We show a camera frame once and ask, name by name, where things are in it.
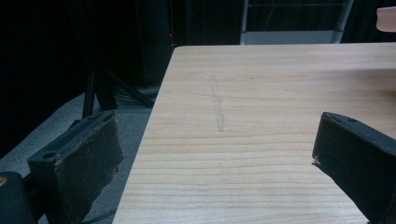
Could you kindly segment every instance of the dark background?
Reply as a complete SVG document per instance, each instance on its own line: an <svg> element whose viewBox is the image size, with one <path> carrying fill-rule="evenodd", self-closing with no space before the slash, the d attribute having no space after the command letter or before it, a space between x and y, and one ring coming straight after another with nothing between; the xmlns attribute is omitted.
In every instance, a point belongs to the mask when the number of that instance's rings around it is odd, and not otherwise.
<svg viewBox="0 0 396 224"><path fill-rule="evenodd" d="M81 2L101 62L132 86L160 85L177 46L239 44L243 0ZM375 10L391 6L396 2L355 0L342 42L396 41L395 34L375 29ZM293 22L275 22L267 28L328 29L334 24L332 18L338 17L334 8L314 11L306 8L293 14ZM84 92L87 65L68 13L63 1L0 2L0 157L57 108ZM265 18L265 13L261 9L250 15ZM299 22L307 16L321 22ZM248 21L252 29L261 26L262 20Z"/></svg>

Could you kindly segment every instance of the floor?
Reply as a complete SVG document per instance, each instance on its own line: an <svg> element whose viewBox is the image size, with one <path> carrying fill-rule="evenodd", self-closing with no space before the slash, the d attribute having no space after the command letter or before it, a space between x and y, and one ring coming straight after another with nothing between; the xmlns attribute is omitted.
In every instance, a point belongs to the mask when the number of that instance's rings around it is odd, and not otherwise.
<svg viewBox="0 0 396 224"><path fill-rule="evenodd" d="M154 87L143 93L150 95L156 91L158 91L158 88ZM114 213L114 209L117 209L151 113L150 108L142 106L130 97L117 94L116 98L119 106L117 115L119 118L120 147L124 160L120 164L120 171L115 174L112 182L103 189L101 195L93 203L92 210L84 219L84 221L88 221L87 223L93 223L90 220L111 211ZM20 173L22 176L27 175L30 171L26 160L40 148L65 132L76 119L80 119L83 101L84 96L80 95L59 108L0 160L0 171L13 171ZM112 223L113 218L114 214L101 218L94 223ZM45 217L42 217L38 223L48 222Z"/></svg>

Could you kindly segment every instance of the wooden table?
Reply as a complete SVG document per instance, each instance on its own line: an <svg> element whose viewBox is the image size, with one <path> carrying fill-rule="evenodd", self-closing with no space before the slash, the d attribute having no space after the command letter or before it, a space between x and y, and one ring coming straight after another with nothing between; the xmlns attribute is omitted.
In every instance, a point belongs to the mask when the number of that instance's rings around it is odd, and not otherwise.
<svg viewBox="0 0 396 224"><path fill-rule="evenodd" d="M396 138L396 43L177 48L114 223L366 223L311 165L323 111Z"/></svg>

